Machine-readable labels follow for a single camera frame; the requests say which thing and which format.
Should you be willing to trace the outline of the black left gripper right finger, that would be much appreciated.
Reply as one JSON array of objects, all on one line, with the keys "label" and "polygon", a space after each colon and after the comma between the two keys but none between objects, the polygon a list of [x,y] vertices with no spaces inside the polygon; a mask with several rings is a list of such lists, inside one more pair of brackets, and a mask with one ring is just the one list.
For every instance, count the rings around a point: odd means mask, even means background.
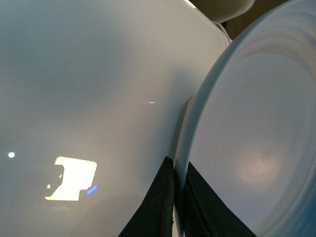
[{"label": "black left gripper right finger", "polygon": [[184,186],[184,233],[187,237],[254,237],[189,163]]}]

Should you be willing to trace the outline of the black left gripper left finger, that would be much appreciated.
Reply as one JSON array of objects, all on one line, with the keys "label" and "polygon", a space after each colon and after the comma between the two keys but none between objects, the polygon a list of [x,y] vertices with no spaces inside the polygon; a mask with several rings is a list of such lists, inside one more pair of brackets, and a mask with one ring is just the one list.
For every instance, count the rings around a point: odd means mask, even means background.
[{"label": "black left gripper left finger", "polygon": [[174,193],[173,160],[165,157],[141,205],[119,236],[172,236]]}]

